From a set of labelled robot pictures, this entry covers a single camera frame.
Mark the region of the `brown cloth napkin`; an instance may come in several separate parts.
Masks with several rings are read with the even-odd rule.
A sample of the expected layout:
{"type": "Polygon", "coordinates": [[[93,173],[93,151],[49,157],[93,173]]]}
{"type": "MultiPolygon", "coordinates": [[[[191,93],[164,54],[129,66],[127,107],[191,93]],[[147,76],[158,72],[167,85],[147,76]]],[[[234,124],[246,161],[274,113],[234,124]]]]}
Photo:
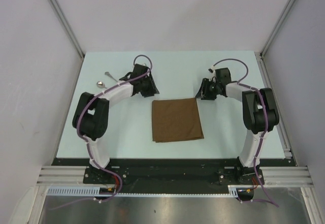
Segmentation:
{"type": "Polygon", "coordinates": [[[203,139],[196,99],[154,100],[152,137],[156,143],[203,139]]]}

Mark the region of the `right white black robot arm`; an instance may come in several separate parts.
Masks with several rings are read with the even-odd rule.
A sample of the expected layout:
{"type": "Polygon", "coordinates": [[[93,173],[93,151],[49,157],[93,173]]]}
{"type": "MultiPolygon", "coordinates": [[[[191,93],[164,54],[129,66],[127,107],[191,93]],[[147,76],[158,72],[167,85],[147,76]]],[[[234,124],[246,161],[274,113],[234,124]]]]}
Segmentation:
{"type": "Polygon", "coordinates": [[[243,122],[247,133],[234,167],[234,178],[240,184],[258,180],[264,140],[280,119],[273,91],[270,88],[258,89],[233,81],[228,68],[209,69],[209,72],[211,77],[202,80],[196,98],[213,101],[221,95],[242,103],[243,122]]]}

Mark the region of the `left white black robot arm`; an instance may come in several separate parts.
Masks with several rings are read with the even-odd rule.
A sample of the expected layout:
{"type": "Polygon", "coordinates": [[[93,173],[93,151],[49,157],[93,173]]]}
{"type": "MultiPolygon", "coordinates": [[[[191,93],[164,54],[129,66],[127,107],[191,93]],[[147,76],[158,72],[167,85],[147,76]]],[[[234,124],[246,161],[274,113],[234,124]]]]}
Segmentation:
{"type": "Polygon", "coordinates": [[[121,101],[137,94],[147,98],[159,94],[152,74],[152,66],[134,64],[133,70],[120,78],[117,83],[104,88],[97,94],[84,92],[80,95],[72,125],[85,144],[89,163],[95,167],[95,178],[101,183],[111,180],[112,170],[108,150],[102,141],[109,124],[110,109],[121,101]]]}

